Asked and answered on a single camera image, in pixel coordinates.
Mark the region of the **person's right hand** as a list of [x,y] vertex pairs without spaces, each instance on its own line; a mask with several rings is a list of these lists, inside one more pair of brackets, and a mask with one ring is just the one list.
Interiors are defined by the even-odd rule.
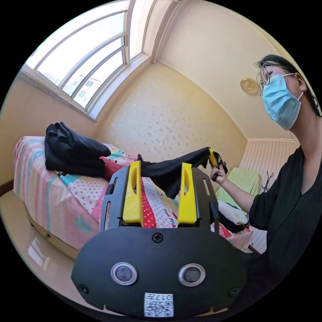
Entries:
[[225,183],[227,176],[222,165],[220,165],[219,168],[212,168],[210,179],[219,184],[220,186],[222,186]]

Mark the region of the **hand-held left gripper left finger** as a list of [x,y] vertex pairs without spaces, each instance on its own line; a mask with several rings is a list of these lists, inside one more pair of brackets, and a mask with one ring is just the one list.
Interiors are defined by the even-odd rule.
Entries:
[[123,208],[124,223],[142,223],[141,163],[129,166],[128,182]]

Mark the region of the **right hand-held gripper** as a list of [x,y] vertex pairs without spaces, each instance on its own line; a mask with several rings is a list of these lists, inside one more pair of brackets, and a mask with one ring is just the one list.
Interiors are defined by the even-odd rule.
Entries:
[[220,165],[223,166],[225,173],[227,174],[228,170],[226,163],[222,160],[221,156],[215,152],[212,148],[209,148],[209,162],[212,167],[219,168]]

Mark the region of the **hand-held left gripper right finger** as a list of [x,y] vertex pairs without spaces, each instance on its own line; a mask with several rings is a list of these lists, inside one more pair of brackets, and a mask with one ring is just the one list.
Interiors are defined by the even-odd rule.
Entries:
[[195,225],[197,221],[197,207],[192,165],[182,163],[180,199],[178,207],[177,225]]

